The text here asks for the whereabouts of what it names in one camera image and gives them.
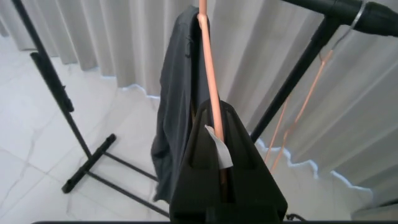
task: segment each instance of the clothes rack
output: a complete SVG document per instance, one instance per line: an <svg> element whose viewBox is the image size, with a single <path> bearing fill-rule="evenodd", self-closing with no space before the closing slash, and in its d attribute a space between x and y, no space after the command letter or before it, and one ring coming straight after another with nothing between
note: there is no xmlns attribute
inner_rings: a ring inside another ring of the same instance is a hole
<svg viewBox="0 0 398 224"><path fill-rule="evenodd" d="M69 99L65 91L65 87L62 85L51 63L42 42L40 41L40 38L26 12L25 7L23 6L23 3L21 2L21 0L12 1L30 37L32 38L33 43L37 48L37 52L31 53L30 56L32 57L37 68L39 69L42 78L44 79L47 87L49 88L61 112L63 113L75 137L77 138L81 148L87 156L87 161L75 172L75 174L69 180L67 180L65 185L62 187L62 191L65 194L70 193L74 189L76 184L79 183L79 181L85 175L88 175L96 179L97 181L107 185L108 187L111 187L112 189L124 194L125 196L143 204L144 206L166 217L169 217L169 214L161 208L156 207L146 200L128 192L127 190L117 186L116 184L111 183L110 181L90 171L90 169L102 156L106 156L152 180L157 180L155 176L107 152L109 147L116 140L116 136L114 134L110 134L109 137L106 138L104 143L102 143L102 145L100 145L100 147L97 148L97 150L93 154L90 152L85 140L83 139L83 136L79 132L79 129L70 114L74 111L73 104ZM284 103L285 99L288 97L296 84L302 78L303 74L307 71L312 61L319 54L322 47L329 42L329 40L340 25L350 25L354 21L361 7L361 1L359 0L284 1L322 13L325 15L325 18L318 27L317 31L314 33L309 45L300 57L299 61L282 85L282 88L278 91L270 106L268 107L268 109L266 109L266 112L263 114L257 126L254 128L254 131L251 134L251 139L253 142L255 142L259 138L261 133L265 130L269 122L275 116L276 112ZM354 29L368 34L392 35L394 37L398 37L398 14L381 4L375 2L367 2L364 13L358 21L358 26L354 27Z"/></svg>
<svg viewBox="0 0 398 224"><path fill-rule="evenodd" d="M149 174L149 173L143 171L142 169L107 152L109 147L116 140L116 136L114 134L110 134L109 137L107 137L105 139L104 143L102 143L102 145L100 145L100 147L97 148L97 150L93 154L90 152L85 140L83 139L83 136L79 132L79 129L71 116L71 112L74 111L72 101L69 99L69 97L65 91L65 86L62 85L62 83L57 75L57 72L55 71L55 69L50 61L50 58L44 49L44 46L39 38L39 35L37 34L35 27L33 26L33 23L30 20L28 14L26 12L26 9L25 9L23 3L21 2L21 0L12 0L12 1L16 7L17 12L20 15L30 37L32 38L33 43L35 44L35 46L37 48L37 52L31 53L30 56L31 56L32 60L35 62L37 69L39 69L39 72L40 72L42 78L44 79L45 84L49 88L51 94L53 95L55 101L58 104L58 107L60 108L62 114L64 115L70 128L72 129L75 137L77 138L81 148L83 149L84 153L87 156L87 161L75 172L75 174L70 179L67 180L65 185L62 187L63 193L65 193L65 194L70 193L75 188L76 184L78 184L79 181L85 175L88 175L88 176L96 179L97 181L107 185L108 187L111 187L112 189L124 194L125 196L152 209L153 211L158 212L166 217L169 217L169 213L164 211L163 209L156 207L155 205L149 203L148 201L138 197L137 195L134 195L134 194L128 192L127 190L117 186L116 184L114 184L114 183L112 183L112 182L110 182L110 181L108 181L90 171L90 169L94 166L94 164L102 156L106 156L106 157L109 157L109 158L113 159L114 161L116 161L116 162L118 162L118 163L120 163L120 164L154 180L154 181L157 180L157 178L155 176L153 176L152 174Z"/></svg>

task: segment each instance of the marble floor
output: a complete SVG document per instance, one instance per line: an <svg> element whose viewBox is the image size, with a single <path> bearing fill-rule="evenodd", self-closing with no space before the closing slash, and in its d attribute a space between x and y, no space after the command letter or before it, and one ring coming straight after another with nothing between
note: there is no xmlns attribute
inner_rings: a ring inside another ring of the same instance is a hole
<svg viewBox="0 0 398 224"><path fill-rule="evenodd" d="M150 146L158 98L139 86L116 88L116 80L78 65L53 65L71 98L72 113L89 148L111 133L113 154L154 174ZM0 38L0 223L44 220L167 220L119 192L85 177L70 194L62 185L85 161L77 140L41 79L28 52L11 38ZM257 142L259 152L266 148ZM155 182L106 157L92 169L100 176L150 201ZM369 203L367 190L349 187L335 175L316 177L310 163L295 166L283 157L273 173L289 212L309 220L349 220ZM155 203L168 209L163 202Z"/></svg>

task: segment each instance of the hanging clothes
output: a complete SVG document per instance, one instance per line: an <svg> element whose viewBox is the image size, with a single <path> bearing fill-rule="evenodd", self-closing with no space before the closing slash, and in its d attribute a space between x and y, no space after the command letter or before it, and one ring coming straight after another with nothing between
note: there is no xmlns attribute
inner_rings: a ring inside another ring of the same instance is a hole
<svg viewBox="0 0 398 224"><path fill-rule="evenodd" d="M175 21L160 77L160 105L151 156L159 183L154 201L170 202L192 128L191 108L208 100L205 60L197 7Z"/></svg>

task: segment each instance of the white tape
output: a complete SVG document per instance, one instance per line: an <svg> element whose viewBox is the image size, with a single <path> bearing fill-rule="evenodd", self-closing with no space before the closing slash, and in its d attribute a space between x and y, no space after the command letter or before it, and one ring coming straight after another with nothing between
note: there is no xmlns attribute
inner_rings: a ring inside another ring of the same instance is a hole
<svg viewBox="0 0 398 224"><path fill-rule="evenodd" d="M229 153L226 145L214 134L214 129L210 126L205 125L205 128L209 132L211 138L216 143L217 155L218 155L218 165L220 169L225 169L233 166L231 154Z"/></svg>

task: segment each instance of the gray curtain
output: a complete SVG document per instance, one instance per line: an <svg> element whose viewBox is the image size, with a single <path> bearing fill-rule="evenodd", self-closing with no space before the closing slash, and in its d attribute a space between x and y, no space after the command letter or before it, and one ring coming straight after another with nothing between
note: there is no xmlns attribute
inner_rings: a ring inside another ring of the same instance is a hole
<svg viewBox="0 0 398 224"><path fill-rule="evenodd" d="M398 1L379 1L398 11ZM174 20L187 0L24 1L48 53L82 70L99 67L120 87L159 95ZM308 44L322 16L282 1L208 0L220 97L252 131ZM0 33L33 49L10 0L0 0ZM347 30L341 27L322 55ZM398 39L351 32L338 48L289 136L292 162L313 160L371 188L374 203L398 198ZM290 96L276 140L294 121L320 66L312 63ZM261 136L265 144L279 114Z"/></svg>

